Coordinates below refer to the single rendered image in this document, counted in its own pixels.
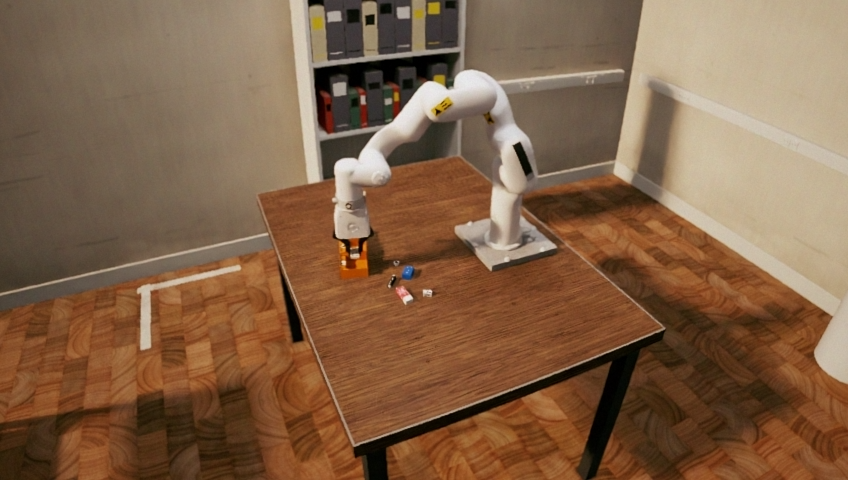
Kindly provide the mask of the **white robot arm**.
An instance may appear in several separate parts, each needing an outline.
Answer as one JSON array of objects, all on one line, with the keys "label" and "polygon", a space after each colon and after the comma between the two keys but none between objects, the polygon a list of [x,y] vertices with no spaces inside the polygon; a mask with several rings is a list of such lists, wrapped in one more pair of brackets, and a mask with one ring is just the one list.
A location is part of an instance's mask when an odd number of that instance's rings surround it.
[{"label": "white robot arm", "polygon": [[492,163],[490,230],[484,241],[497,250],[517,249],[522,244],[521,235],[531,231],[529,226],[523,228],[520,224],[520,215],[523,195],[531,193],[538,181],[534,152],[528,137],[515,125],[503,89],[479,71],[461,72],[456,77],[455,90],[436,82],[425,83],[395,121],[371,139],[359,161],[337,162],[333,203],[344,210],[361,208],[366,202],[363,187],[379,188],[389,183],[391,171],[385,160],[390,153],[402,143],[418,141],[432,119],[444,123],[479,115],[490,146],[500,156],[496,155]]}]

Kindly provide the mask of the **pink and white eraser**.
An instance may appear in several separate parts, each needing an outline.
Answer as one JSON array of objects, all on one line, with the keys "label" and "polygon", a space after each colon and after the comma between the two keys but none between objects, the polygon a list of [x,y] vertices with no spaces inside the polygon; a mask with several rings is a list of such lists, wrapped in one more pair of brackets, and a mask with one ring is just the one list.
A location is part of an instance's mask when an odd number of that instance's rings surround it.
[{"label": "pink and white eraser", "polygon": [[403,286],[396,288],[396,293],[400,296],[400,298],[404,301],[405,304],[413,302],[413,298]]}]

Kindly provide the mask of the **orange rack of bins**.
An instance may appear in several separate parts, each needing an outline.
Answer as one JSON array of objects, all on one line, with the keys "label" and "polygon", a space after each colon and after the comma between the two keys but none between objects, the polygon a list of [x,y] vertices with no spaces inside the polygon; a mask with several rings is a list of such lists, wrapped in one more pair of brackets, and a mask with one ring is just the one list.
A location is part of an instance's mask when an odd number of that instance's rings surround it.
[{"label": "orange rack of bins", "polygon": [[[348,239],[350,241],[350,248],[358,247],[358,239],[359,238]],[[361,252],[361,256],[357,259],[351,259],[345,251],[344,244],[340,242],[341,278],[368,277],[368,265],[366,260],[367,253],[365,245],[366,241],[363,244],[363,252]]]}]

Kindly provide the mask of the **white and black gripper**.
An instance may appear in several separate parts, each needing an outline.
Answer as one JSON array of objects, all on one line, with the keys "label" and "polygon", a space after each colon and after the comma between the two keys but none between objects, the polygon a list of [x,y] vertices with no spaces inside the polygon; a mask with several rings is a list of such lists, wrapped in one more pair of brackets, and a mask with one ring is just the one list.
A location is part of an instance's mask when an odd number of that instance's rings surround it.
[{"label": "white and black gripper", "polygon": [[[338,233],[339,232],[339,233]],[[346,247],[346,253],[351,256],[350,241],[348,239],[359,238],[359,255],[363,252],[364,242],[374,236],[370,226],[367,205],[356,210],[341,209],[338,204],[335,209],[335,229],[332,238],[341,241]]]}]

